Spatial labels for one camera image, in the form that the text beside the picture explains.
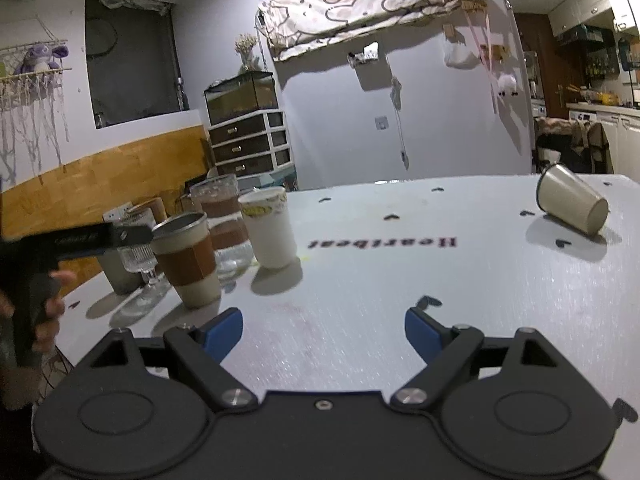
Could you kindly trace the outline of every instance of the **purple stuffed toy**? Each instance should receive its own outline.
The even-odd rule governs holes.
[[[60,65],[51,59],[51,57],[62,59],[68,55],[69,49],[65,45],[51,48],[48,45],[37,43],[29,47],[22,63],[15,69],[14,75],[55,70],[60,68]]]

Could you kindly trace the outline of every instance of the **kitchen counter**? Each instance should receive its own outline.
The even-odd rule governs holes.
[[[588,103],[567,103],[566,107],[569,108],[569,110],[604,112],[606,114],[620,114],[640,118],[640,110],[634,110],[633,108],[625,108],[622,106],[590,105]]]

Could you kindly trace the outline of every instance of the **white table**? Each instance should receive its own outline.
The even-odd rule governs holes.
[[[446,326],[464,322],[490,336],[536,327],[610,404],[621,397],[640,409],[640,186],[622,176],[585,178],[609,200],[599,242],[543,218],[535,176],[290,193],[300,266],[271,276],[251,267],[220,304],[195,312],[179,306],[172,289],[130,328],[136,336],[161,335],[238,307],[244,334],[223,366],[258,396],[268,389],[379,389],[388,399],[424,366],[404,338],[403,320],[428,294],[443,303],[428,313]],[[324,197],[331,200],[319,202]],[[399,219],[385,221],[389,214]],[[395,246],[386,246],[391,238]],[[402,245],[403,238],[416,241]],[[434,241],[421,245],[425,238]],[[572,245],[561,249],[558,238]],[[314,240],[370,241],[364,249],[308,248]],[[374,247],[373,240],[382,242]],[[118,320],[119,309],[103,274],[66,298],[75,301],[58,337],[73,364]],[[604,474],[637,478],[639,430],[622,424]]]

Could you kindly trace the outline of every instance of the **metal screw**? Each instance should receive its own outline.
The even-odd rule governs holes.
[[[253,398],[250,392],[242,388],[227,390],[222,394],[222,401],[229,406],[246,406]]]
[[[427,400],[427,393],[420,388],[403,388],[396,392],[396,399],[403,404],[422,404]]]
[[[330,400],[316,400],[316,408],[321,412],[330,410],[334,404]]]

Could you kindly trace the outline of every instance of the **white paper cup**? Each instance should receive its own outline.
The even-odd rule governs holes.
[[[238,199],[255,259],[267,269],[281,269],[296,259],[296,240],[289,219],[287,191],[267,187]]]
[[[542,211],[589,236],[602,229],[609,215],[607,200],[562,164],[542,174],[536,201]]]
[[[153,228],[151,250],[184,306],[198,308],[222,295],[207,215],[188,212]]]

